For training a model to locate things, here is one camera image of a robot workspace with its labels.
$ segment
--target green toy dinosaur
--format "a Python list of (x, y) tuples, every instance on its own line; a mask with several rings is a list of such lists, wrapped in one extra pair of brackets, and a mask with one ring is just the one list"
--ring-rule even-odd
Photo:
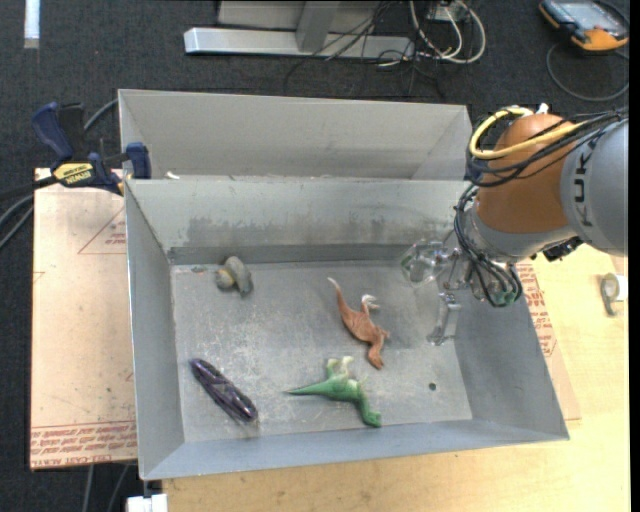
[(347, 365), (353, 361), (353, 357), (346, 356), (342, 360), (329, 359), (327, 362), (327, 380), (317, 384), (311, 384), (303, 388), (289, 391), (292, 395), (322, 395), (331, 400), (340, 402), (353, 402), (360, 410), (362, 421), (372, 427), (382, 426), (379, 412), (369, 408), (369, 400), (362, 389), (362, 384), (350, 378)]

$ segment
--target orange toy dinosaur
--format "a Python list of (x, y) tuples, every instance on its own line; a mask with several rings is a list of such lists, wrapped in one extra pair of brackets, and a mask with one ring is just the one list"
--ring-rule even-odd
[(371, 345), (368, 354), (369, 362), (380, 370), (384, 364), (382, 357), (380, 357), (380, 351), (384, 345), (385, 338), (389, 337), (389, 333), (375, 325), (369, 318), (369, 309), (377, 309), (379, 307), (373, 303), (376, 298), (371, 295), (363, 295), (360, 304), (361, 310), (354, 311), (345, 302), (340, 285), (336, 280), (330, 277), (328, 279), (336, 287), (338, 309), (340, 310), (342, 322), (353, 336)]

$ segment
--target yellow cable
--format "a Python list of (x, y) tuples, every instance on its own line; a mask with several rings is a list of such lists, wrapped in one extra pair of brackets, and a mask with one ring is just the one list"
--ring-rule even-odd
[(503, 117), (513, 114), (517, 116), (525, 116), (533, 114), (533, 111), (528, 108), (523, 107), (506, 107), (502, 110), (499, 110), (492, 116), (485, 119), (482, 124), (478, 127), (478, 129), (471, 136), (471, 140), (469, 142), (469, 152), (475, 156), (476, 158), (480, 158), (481, 160), (493, 160), (495, 158), (502, 158), (503, 156), (510, 155), (515, 153), (516, 151), (520, 151), (531, 146), (535, 146), (540, 143), (551, 143), (556, 141), (557, 139), (568, 135), (569, 133), (574, 132), (578, 127), (582, 126), (584, 122), (572, 124), (569, 126), (558, 127), (547, 133), (539, 135), (537, 137), (533, 137), (532, 139), (525, 140), (518, 144), (514, 144), (513, 146), (509, 146), (507, 148), (499, 149), (499, 150), (483, 150), (478, 149), (478, 140), (480, 137), (489, 129), (489, 127), (495, 124), (497, 121), (502, 119)]

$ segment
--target gray bin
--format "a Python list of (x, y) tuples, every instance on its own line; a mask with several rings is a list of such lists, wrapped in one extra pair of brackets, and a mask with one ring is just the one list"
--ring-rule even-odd
[[(143, 479), (568, 437), (524, 300), (496, 310), (458, 293), (456, 339), (434, 346), (437, 286), (400, 267), (413, 242), (451, 231), (463, 107), (120, 91), (120, 114), (123, 147), (145, 143), (153, 164), (125, 194)], [(252, 272), (244, 297), (215, 285), (230, 255)], [(353, 308), (378, 298), (382, 370), (328, 277)], [(382, 428), (352, 404), (286, 393), (344, 356)], [(251, 397), (257, 425), (214, 404), (193, 357)]]

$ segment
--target wooden table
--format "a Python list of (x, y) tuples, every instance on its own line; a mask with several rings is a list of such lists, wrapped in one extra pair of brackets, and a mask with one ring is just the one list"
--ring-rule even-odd
[(569, 441), (166, 480), (169, 510), (630, 510), (628, 310), (600, 298), (626, 260), (583, 246), (534, 267), (580, 405)]

